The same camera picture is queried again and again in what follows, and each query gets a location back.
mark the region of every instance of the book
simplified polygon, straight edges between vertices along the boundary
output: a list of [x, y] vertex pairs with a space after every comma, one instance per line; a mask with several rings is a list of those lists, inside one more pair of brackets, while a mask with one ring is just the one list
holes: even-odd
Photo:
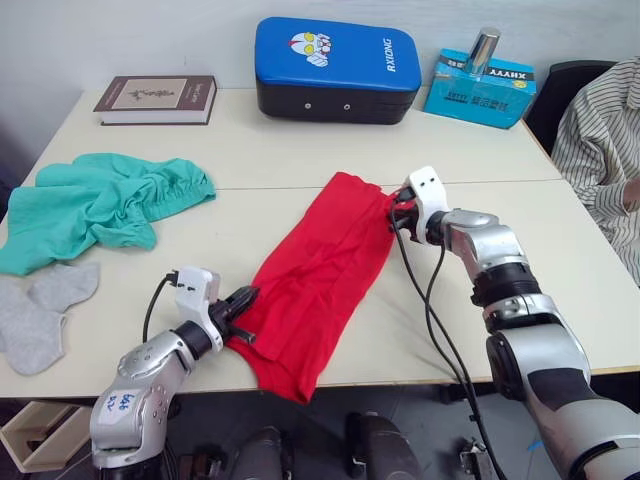
[[115, 77], [93, 111], [103, 125], [206, 125], [216, 90], [211, 75]]

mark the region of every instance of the green cloth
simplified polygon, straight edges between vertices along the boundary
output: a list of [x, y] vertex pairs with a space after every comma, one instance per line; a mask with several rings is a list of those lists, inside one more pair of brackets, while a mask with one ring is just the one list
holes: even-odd
[[76, 258], [94, 243], [151, 249], [150, 222], [215, 198], [206, 173], [174, 158], [152, 163], [115, 153], [81, 155], [36, 176], [9, 199], [9, 238], [0, 272], [26, 275]]

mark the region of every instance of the red cloth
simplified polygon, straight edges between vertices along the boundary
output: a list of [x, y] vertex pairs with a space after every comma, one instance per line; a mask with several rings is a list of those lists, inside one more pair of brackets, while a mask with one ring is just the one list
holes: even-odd
[[337, 173], [264, 262], [253, 281], [260, 294], [237, 320], [256, 341], [229, 343], [260, 388], [311, 400], [349, 317], [389, 255], [390, 205], [377, 185]]

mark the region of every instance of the silver canister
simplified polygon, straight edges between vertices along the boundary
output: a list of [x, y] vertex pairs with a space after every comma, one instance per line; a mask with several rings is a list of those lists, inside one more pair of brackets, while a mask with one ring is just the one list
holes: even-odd
[[497, 28], [484, 27], [481, 29], [473, 44], [464, 71], [471, 75], [482, 75], [491, 60], [498, 40], [500, 40], [500, 30]]

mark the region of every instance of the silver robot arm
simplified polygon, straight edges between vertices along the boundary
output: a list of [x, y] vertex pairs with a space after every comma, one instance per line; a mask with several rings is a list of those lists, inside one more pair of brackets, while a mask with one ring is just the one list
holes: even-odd
[[243, 287], [218, 300], [220, 276], [195, 267], [167, 275], [177, 288], [184, 321], [120, 359], [116, 378], [98, 398], [91, 414], [93, 464], [101, 478], [159, 478], [171, 399], [208, 351], [224, 342], [252, 335], [232, 322], [253, 303], [257, 289]]
[[487, 354], [500, 393], [522, 401], [563, 479], [640, 478], [640, 416], [598, 396], [580, 342], [540, 290], [513, 231], [494, 215], [449, 210], [431, 167], [399, 192], [412, 239], [460, 257], [483, 308]]

